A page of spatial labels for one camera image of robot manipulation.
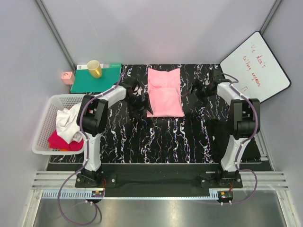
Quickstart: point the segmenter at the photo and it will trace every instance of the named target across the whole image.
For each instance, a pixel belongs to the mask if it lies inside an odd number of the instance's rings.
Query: whiteboard
[[[239,80],[235,87],[264,102],[289,88],[291,81],[260,32],[255,32],[221,62],[224,73]]]
[[[76,64],[218,64],[276,0],[43,0]]]

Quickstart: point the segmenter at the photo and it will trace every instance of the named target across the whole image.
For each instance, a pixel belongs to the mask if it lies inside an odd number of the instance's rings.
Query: pink cube
[[[71,85],[75,82],[75,76],[73,72],[64,72],[61,76],[61,79],[63,80],[64,84]]]

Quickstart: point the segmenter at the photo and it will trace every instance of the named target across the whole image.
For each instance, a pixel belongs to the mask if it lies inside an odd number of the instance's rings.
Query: whiteboard frame
[[[239,46],[237,46],[236,49],[234,49],[229,55],[227,55],[227,57],[225,57],[225,58],[220,62],[220,64],[221,64],[225,59],[227,59],[233,52],[235,52],[235,50],[237,50],[237,49],[238,49],[243,43],[245,43],[250,37],[252,37],[255,33],[259,33],[259,34],[261,35],[261,37],[262,37],[262,39],[264,40],[266,46],[267,46],[268,49],[270,50],[271,54],[274,56],[275,60],[277,61],[278,65],[279,65],[279,67],[281,68],[281,70],[283,71],[283,73],[285,74],[286,78],[287,78],[288,81],[289,81],[288,87],[286,87],[286,88],[284,88],[283,90],[281,90],[281,91],[275,93],[273,96],[270,96],[270,97],[268,97],[267,99],[263,100],[263,101],[261,102],[261,103],[263,103],[263,102],[269,100],[270,98],[276,96],[277,94],[281,93],[282,91],[285,91],[286,89],[288,89],[288,88],[292,85],[292,82],[291,82],[289,76],[287,75],[287,73],[285,72],[285,70],[283,69],[282,65],[280,64],[279,60],[276,58],[275,54],[273,53],[273,51],[272,51],[271,48],[269,47],[268,43],[266,42],[266,40],[264,39],[264,37],[263,37],[263,35],[262,35],[262,33],[261,33],[260,31],[255,31],[253,34],[251,34],[246,40],[244,40]]]

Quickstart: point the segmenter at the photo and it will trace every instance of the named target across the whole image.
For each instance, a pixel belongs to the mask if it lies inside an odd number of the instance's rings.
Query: green folder
[[[71,87],[71,93],[103,92],[110,89],[118,82],[121,73],[121,64],[109,64],[102,69],[102,77],[94,78],[88,69],[79,69],[75,74],[75,82]]]

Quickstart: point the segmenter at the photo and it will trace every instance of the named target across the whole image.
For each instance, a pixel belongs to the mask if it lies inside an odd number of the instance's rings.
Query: white laundry basket
[[[52,96],[47,103],[46,109],[40,121],[32,151],[42,155],[76,155],[84,151],[84,147],[79,151],[60,151],[49,148],[48,138],[56,129],[57,111],[64,108],[70,109],[77,103],[82,102],[84,94],[64,94]]]

